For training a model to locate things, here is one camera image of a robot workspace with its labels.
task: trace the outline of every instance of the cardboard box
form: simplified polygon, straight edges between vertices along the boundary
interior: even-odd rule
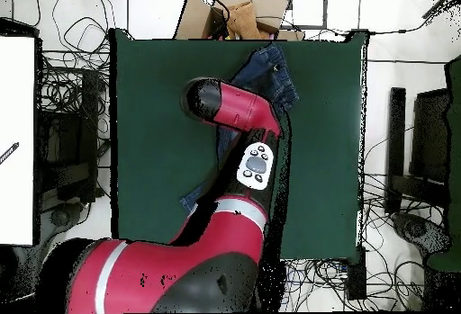
[[[305,33],[303,31],[287,31],[280,30],[278,33],[278,40],[288,40],[288,41],[302,41],[304,40]]]
[[[226,4],[226,2],[235,2],[235,4],[238,4],[247,1],[248,0],[222,0],[224,4]],[[277,13],[279,13],[277,17],[265,18],[257,21],[258,28],[269,33],[277,34],[279,32],[278,29],[282,23],[282,20],[279,19],[279,17],[284,17],[287,2],[287,0],[253,0],[253,3],[255,4],[255,11],[257,12],[257,17],[258,15],[275,16]],[[215,6],[210,7],[203,0],[185,0],[173,39],[207,39],[221,26],[222,6],[220,8],[218,3],[216,3]],[[303,38],[300,38],[300,33],[303,36],[303,32],[298,32],[298,38],[299,40],[302,40]],[[281,30],[279,32],[279,36],[283,37],[281,40],[298,40],[296,38],[295,31]]]
[[[286,7],[288,0],[220,0],[227,7],[231,5],[252,2],[255,8],[257,26],[260,30],[277,33],[280,25],[285,18]],[[218,9],[222,9],[222,5],[215,2],[213,5]]]
[[[206,39],[222,24],[222,10],[203,0],[185,0],[176,27],[176,40]]]

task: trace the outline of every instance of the green table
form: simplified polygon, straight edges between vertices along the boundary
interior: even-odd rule
[[[300,96],[282,258],[352,257],[364,33],[344,43],[280,41]],[[197,76],[231,78],[257,41],[111,38],[116,72],[118,236],[170,241],[186,217],[179,198],[216,168],[215,129],[179,107]]]

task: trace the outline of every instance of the white screen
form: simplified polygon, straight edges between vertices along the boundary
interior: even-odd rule
[[[0,36],[0,244],[32,244],[34,39]]]

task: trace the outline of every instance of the blue jeans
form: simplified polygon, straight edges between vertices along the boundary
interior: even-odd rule
[[[274,42],[251,53],[247,63],[230,81],[231,85],[259,94],[274,107],[288,111],[298,100],[284,52]],[[237,131],[218,126],[217,131],[218,167],[230,143],[239,135]],[[180,199],[185,210],[190,213],[196,200],[202,195],[204,184]]]

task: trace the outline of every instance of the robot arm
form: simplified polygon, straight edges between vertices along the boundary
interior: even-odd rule
[[[241,132],[223,169],[168,245],[69,240],[41,271],[39,309],[67,313],[247,311],[258,276],[280,128],[271,105],[196,79],[183,110]]]

